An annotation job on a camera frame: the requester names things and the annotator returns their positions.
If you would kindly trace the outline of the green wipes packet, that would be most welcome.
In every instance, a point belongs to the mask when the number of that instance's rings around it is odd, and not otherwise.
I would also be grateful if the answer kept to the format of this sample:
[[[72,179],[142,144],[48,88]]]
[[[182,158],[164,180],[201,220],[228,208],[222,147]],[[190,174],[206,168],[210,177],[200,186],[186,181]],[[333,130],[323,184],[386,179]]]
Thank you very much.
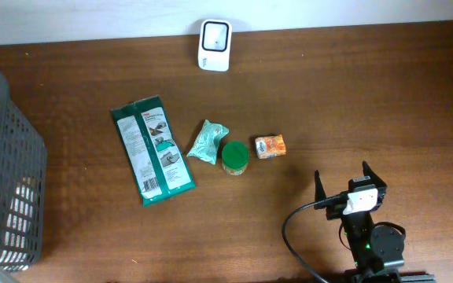
[[[110,112],[145,207],[196,187],[160,97],[134,101]]]

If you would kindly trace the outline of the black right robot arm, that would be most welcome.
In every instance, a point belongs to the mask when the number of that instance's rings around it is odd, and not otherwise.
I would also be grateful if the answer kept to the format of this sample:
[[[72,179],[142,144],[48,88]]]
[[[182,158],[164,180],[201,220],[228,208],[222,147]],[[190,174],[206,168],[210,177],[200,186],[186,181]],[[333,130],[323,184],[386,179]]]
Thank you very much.
[[[332,197],[325,193],[320,174],[315,172],[317,210],[326,218],[339,219],[339,234],[347,238],[355,269],[344,273],[346,282],[434,282],[432,274],[401,274],[406,230],[392,222],[374,222],[371,213],[383,204],[387,184],[367,162],[362,162],[363,176],[348,182],[348,189]]]

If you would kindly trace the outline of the teal tissue pack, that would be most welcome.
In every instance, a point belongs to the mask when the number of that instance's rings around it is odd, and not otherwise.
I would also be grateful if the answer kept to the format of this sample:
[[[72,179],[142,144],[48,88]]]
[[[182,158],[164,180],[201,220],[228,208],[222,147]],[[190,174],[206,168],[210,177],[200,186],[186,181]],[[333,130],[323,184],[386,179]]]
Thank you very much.
[[[215,165],[217,161],[219,144],[229,134],[230,130],[219,123],[205,120],[197,135],[187,157],[196,157],[199,160]]]

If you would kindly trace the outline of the orange tissue pack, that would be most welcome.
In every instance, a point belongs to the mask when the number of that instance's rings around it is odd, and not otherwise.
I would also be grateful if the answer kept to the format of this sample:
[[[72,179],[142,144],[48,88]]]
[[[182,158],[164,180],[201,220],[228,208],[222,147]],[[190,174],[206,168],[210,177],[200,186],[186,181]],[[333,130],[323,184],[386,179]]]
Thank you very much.
[[[255,139],[256,154],[259,159],[270,159],[286,154],[286,147],[283,136],[266,136]]]

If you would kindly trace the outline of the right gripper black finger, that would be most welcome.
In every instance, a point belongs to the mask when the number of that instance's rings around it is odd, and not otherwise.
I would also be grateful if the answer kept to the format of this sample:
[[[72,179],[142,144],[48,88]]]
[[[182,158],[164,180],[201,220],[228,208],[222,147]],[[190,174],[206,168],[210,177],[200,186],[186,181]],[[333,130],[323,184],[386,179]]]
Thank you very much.
[[[326,200],[326,192],[323,188],[322,181],[318,170],[315,170],[315,205],[314,209],[323,209]]]
[[[362,162],[362,166],[363,166],[363,174],[365,176],[369,176],[370,180],[372,181],[373,184],[375,184],[375,186],[377,188],[379,188],[379,189],[388,188],[387,184],[380,177],[378,177],[376,173],[374,173],[374,171],[371,169],[371,167],[365,160]]]

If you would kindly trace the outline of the green lid seasoning jar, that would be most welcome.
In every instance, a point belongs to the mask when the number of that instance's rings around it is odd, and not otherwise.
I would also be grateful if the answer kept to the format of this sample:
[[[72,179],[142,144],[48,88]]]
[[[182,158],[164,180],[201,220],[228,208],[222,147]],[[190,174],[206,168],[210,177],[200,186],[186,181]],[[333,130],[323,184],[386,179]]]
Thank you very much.
[[[249,162],[249,151],[242,142],[230,141],[222,150],[223,170],[229,175],[241,175]]]

